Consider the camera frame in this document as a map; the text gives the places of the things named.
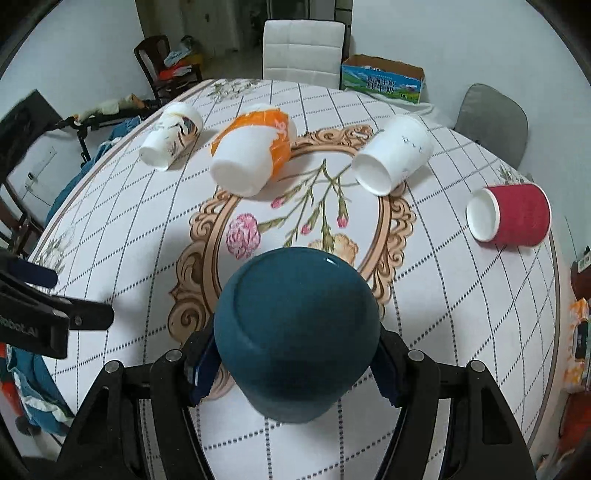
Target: metal bolt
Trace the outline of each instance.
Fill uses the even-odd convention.
[[[470,362],[470,368],[473,369],[475,372],[482,373],[486,370],[485,365],[480,360],[474,360]]]
[[[105,372],[111,374],[119,369],[119,362],[117,360],[111,360],[105,365]]]
[[[53,309],[53,312],[52,312],[52,313],[53,313],[53,315],[55,315],[56,317],[61,317],[61,318],[63,318],[63,319],[64,319],[64,318],[68,318],[68,315],[67,315],[67,314],[65,314],[64,312],[62,312],[61,310],[56,310],[56,309]]]
[[[168,360],[169,362],[176,362],[182,356],[183,356],[183,353],[181,352],[181,350],[169,350],[168,352],[166,352],[165,359]]]
[[[408,353],[408,357],[413,362],[422,362],[423,360],[425,360],[425,354],[420,350],[410,350]]]

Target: yellow flower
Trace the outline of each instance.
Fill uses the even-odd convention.
[[[359,246],[343,233],[337,233],[333,238],[335,240],[335,251],[332,253],[353,266],[355,257],[359,253]],[[308,247],[322,250],[322,240],[314,240],[308,244]]]

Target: cup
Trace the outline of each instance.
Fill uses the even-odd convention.
[[[500,185],[474,192],[466,219],[479,242],[534,247],[550,232],[552,210],[546,193],[533,183]]]
[[[256,410],[305,423],[367,370],[380,328],[375,298],[353,267],[292,247],[257,255],[234,273],[217,301],[214,336]]]
[[[139,148],[139,157],[156,170],[168,170],[181,152],[203,129],[203,120],[192,106],[169,103]]]
[[[291,157],[295,125],[272,105],[253,105],[222,131],[212,144],[214,181],[241,197],[259,193]]]
[[[412,115],[397,115],[354,156],[351,169],[364,189],[385,196],[431,155],[433,142],[423,122]]]

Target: black monitor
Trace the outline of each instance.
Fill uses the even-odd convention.
[[[61,116],[34,90],[0,121],[0,183],[24,158],[31,145]]]

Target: blue cup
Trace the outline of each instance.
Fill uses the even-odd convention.
[[[214,334],[252,406],[286,423],[326,412],[369,366],[379,342],[376,300],[349,264],[311,248],[254,257],[228,281]]]

